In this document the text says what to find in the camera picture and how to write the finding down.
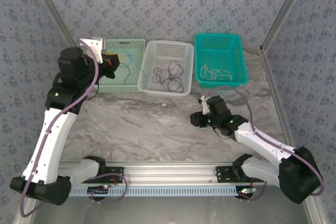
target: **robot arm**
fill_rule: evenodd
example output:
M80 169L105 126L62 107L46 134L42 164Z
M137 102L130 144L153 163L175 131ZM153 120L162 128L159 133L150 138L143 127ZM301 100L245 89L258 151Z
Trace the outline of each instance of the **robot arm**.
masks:
M220 96L201 97L199 102L203 106L203 111L190 116L194 126L211 126L213 129L219 129L224 136L249 146L268 161L244 154L233 163L234 172L238 177L258 178L276 185L290 200L298 204L320 186L318 177L310 168L290 153L283 151L288 150L299 155L320 173L309 150L304 147L295 149L254 129L246 118L232 115ZM263 141L257 134L266 138L269 143Z
M92 57L97 57L96 60L99 63L97 82L103 76L115 78L114 72L120 64L119 58L117 54L102 53L106 44L105 40L84 39L81 41L90 46L94 55L84 54L83 50L77 47L67 48L61 52L58 59L60 73L56 75L52 88L47 94L43 128L33 156L22 176L12 178L10 183L11 189L21 194L32 174L33 164L51 121L64 108L78 100L92 84L95 75ZM62 114L52 126L38 160L36 172L33 173L29 184L28 197L61 205L67 199L71 186L97 175L100 164L92 158L84 159L80 164L68 170L58 170L65 140L83 102L84 100L80 101L68 112Z

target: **white basket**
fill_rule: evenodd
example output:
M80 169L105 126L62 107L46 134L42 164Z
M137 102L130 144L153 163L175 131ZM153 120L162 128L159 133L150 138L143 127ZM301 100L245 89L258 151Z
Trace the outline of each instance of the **white basket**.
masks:
M162 85L155 80L153 70L159 68L161 70L172 68L172 64L180 64L184 70L179 76L183 86L177 81L169 82L169 91L167 84ZM147 43L145 54L143 56L139 79L138 89L151 96L157 97L183 97L191 91L191 81L194 66L194 46L189 43L168 41L168 40L152 40Z

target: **gray marble table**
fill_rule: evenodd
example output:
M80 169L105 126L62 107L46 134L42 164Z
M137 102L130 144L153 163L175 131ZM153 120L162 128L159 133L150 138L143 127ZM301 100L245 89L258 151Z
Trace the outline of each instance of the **gray marble table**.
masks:
M245 53L245 60L249 81L238 89L248 98L256 126L283 142L261 59ZM61 159L80 160L95 155L107 161L230 162L243 153L256 155L243 144L219 138L211 128L200 130L190 123L190 114L202 109L197 99L207 92L193 80L188 96L150 98L156 105L143 100L140 93L99 93L83 104ZM249 118L246 105L234 91L217 94L233 114Z

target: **basket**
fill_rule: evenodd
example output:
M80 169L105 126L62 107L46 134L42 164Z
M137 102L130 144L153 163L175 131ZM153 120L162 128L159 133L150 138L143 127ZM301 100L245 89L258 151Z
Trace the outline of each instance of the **basket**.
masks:
M193 45L177 41L152 40L147 43L143 56L141 65L143 71L139 75L138 89L157 97L188 95L191 91L193 65Z
M114 79L108 79L106 77L100 79L99 92L139 92L136 84L138 82L140 69L134 63L129 64L130 58L127 53L132 55L136 64L140 66L145 51L145 40L107 39L106 51L117 52L120 62L128 65L131 74L129 75L127 67L122 67L122 65L120 65L115 71L116 77Z
M195 76L201 88L237 87L248 81L241 40L234 34L195 36ZM213 73L219 70L221 75Z

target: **white string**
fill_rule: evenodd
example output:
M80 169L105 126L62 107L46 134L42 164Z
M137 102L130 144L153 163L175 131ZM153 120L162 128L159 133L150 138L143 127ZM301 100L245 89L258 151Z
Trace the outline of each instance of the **white string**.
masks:
M211 78L206 78L207 73L211 74ZM224 69L212 69L211 71L208 69L207 64L204 64L201 67L201 70L199 72L199 75L202 79L205 81L223 81L223 78L225 76L230 77L230 81L232 81L232 76L229 71L226 71Z

